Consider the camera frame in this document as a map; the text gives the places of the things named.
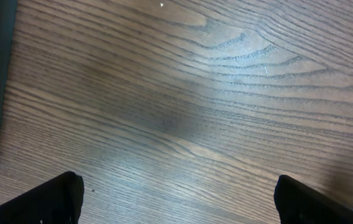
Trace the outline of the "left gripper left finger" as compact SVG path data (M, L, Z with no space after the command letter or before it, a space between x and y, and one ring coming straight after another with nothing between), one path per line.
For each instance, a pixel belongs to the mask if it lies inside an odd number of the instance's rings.
M65 172L0 205L0 224L77 224L84 191L82 176Z

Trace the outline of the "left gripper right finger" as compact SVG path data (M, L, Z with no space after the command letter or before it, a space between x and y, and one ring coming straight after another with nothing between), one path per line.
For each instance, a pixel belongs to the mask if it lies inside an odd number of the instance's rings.
M353 224L353 210L288 175L279 177L273 199L281 224Z

